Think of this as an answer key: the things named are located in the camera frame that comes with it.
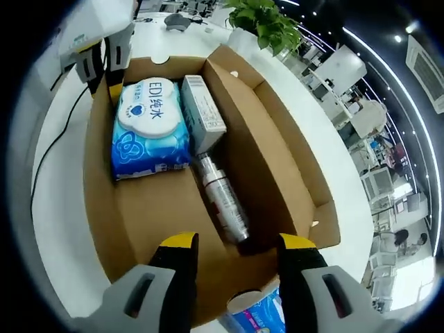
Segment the air conditioner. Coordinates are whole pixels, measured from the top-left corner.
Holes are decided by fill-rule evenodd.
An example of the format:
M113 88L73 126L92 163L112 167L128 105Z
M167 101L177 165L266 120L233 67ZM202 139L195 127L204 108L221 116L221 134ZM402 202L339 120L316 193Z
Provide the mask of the air conditioner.
M409 48L405 60L425 93L428 95L436 113L444 112L444 77L438 66L424 48L409 35Z

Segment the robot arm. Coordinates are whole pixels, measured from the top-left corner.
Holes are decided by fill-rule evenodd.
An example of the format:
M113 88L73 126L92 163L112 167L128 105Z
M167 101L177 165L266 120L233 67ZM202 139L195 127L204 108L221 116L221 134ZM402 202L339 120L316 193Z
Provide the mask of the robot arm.
M88 84L93 98L105 72L112 102L119 99L123 73L130 62L136 8L134 0L84 0L67 18L59 47L62 68L74 60L77 73ZM101 55L103 39L106 71Z

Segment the black cable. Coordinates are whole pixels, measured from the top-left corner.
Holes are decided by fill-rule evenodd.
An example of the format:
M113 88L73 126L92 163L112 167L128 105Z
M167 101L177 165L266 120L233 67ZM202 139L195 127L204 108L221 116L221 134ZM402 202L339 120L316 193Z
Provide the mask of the black cable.
M51 88L49 88L49 91L52 92L54 90L54 88L56 87L57 82L62 78L63 72L60 73L60 75L56 78L56 80L54 81L53 85L51 86Z
M84 94L87 90L88 90L88 87L86 87L86 88L80 93L80 95L78 95L78 97L77 97L77 99L76 99L76 102L74 102L74 105L72 106L71 111L69 111L68 119L67 119L67 122L66 122L66 124L65 124L65 126L64 126L64 128L63 128L63 130L62 130L62 132L60 132L60 134L54 139L54 141L52 141L52 143L49 145L49 147L47 148L47 150L44 152L42 158L40 159L40 162L39 162L39 165L38 165L38 167L37 167L37 170L35 171L34 182L33 182L33 187L32 187L32 191L31 191L31 203L30 203L30 206L31 206L31 218L33 217L33 202L34 202L35 188L36 188L36 185L37 185L37 179L38 179L38 176L39 176L40 168L42 167L43 162L44 162L46 156L48 155L49 151L51 150L51 148L53 148L53 146L57 143L57 141L58 141L58 140L59 140L59 139L65 134L65 132L67 131L67 129L68 129L68 125L69 125L69 120L71 119L71 115L72 115L74 109L76 108L76 106L77 106L79 100L82 98L83 94Z
M199 15L194 15L191 19L189 19L192 23L196 23L196 24L207 24L206 22L203 21L203 18Z

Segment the white box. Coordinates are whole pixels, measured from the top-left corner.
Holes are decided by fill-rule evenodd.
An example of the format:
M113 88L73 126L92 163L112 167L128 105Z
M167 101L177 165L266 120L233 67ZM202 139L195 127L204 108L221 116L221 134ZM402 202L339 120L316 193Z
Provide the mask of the white box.
M186 75L182 85L184 118L195 155L211 149L227 132L221 114L202 76Z

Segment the led light strip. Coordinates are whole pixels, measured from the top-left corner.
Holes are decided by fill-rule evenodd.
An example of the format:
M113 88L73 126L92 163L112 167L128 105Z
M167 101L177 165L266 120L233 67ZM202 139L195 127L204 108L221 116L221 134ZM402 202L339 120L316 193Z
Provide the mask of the led light strip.
M312 35L313 37L315 37L317 40L319 40L322 44L324 44L326 47L328 47L330 50L332 50L333 52L335 52L336 50L333 49L329 44L327 44L326 42L324 42L321 38L319 38L318 36L316 36L314 33L312 33L310 30L308 30L307 28L304 28L302 26L302 24L298 24L298 28L301 28L303 31L308 32L310 35Z
M311 43L313 43L313 45L315 45L318 49L324 51L324 53L327 53L327 51L326 51L321 45L319 45L318 43L316 43L313 39L311 39L310 37L307 37L306 35L303 35L303 34L301 34L301 35L304 36L304 38L305 38L306 40L309 40Z
M389 83L388 83L388 82L386 81L386 79L381 75L381 73L378 72L378 70L375 68L375 66L373 66L373 64L372 64L371 62L369 62L368 64L369 64L370 67L373 69L373 71L375 71L375 73L379 76L379 78L384 82L384 84L388 87L388 86L389 86ZM405 110L403 104L401 103L401 100L398 98L397 94L393 91L393 89L390 91L390 93L392 93L393 97L395 97L396 101L397 101L398 104L401 106L401 109L402 109L403 113L405 114L405 117L406 117L407 120L409 121L410 126L411 126L413 132L415 132L415 128L413 127L413 123L411 122L411 119L410 119L410 117L409 117L409 114L407 113L407 111ZM427 163L426 163L426 161L425 161L424 150L422 149L422 145L421 145L421 143L419 142L418 136L417 136L415 133L414 133L414 135L415 135L415 140L416 140L416 142L418 143L419 150L420 150L420 152L421 152L422 160L423 160L423 162L424 162L425 172L426 172L426 174L428 175L428 174L429 174L429 169L427 168ZM431 198L431 197L432 197L432 187L430 186L430 178L426 178L426 179L427 179L427 184L428 184L428 186L429 186L429 195L430 195L430 198ZM430 211L433 212L433 207L432 207L432 206L433 206L433 203L432 203L432 200L430 200L430 203L429 203L429 204L430 204Z
M386 125L386 130L387 130L388 135L390 135L390 137L391 137L391 141L393 141L393 143L395 143L395 138L392 136L390 128L387 125Z
M367 85L367 87L371 90L371 92L376 96L377 100L382 103L381 99L379 98L379 96L376 94L375 90L373 90L373 88L368 84L368 82L366 81L365 78L362 78L363 82ZM401 141L401 145L404 148L404 152L405 152L405 156L407 157L407 161L409 161L409 167L410 167L410 172L411 172L411 176L413 178L413 185L415 187L415 193L418 192L418 187L416 186L416 179L415 179L415 173L413 172L413 168L412 168L412 163L409 157L409 153L407 152L407 149L405 148L405 144L404 141L402 140L401 137L401 133L398 130L398 127L396 127L395 122L393 121L393 119L390 117L390 114L387 112L388 117L390 118L390 121L393 125L393 127L395 128L396 134L398 134L398 137L400 138Z
M281 1L291 3L292 5L295 5L295 6L300 6L299 3L297 3L297 2L292 2L292 1L290 1L290 0L281 0Z
M416 106L414 100L410 96L409 92L407 91L406 87L402 84L402 81L398 76L395 74L395 72L389 67L389 65L377 54L371 47L369 47L362 39L357 37L354 33L352 33L347 28L343 28L345 33L353 37L360 45L365 47L373 56L375 56L376 59L386 68L386 70L392 75L392 77L395 79L397 84L400 86L401 90L404 92L405 96L409 100L413 110L416 113L416 116L418 117L418 120L420 122L420 125L422 126L422 129L424 130L425 137L427 139L427 143L429 144L430 153L432 154L432 160L435 168L435 174L436 174L436 184L438 186L438 230L436 231L436 242L435 242L435 249L433 251L433 256L435 256L438 252L438 245L440 241L440 234L441 234L441 219L443 218L443 194L441 190L441 177L439 175L438 170L438 160L436 159L435 150L432 144L432 139L430 138L429 131L427 130L427 127L425 126L424 119L421 117L421 113L418 109L418 106Z

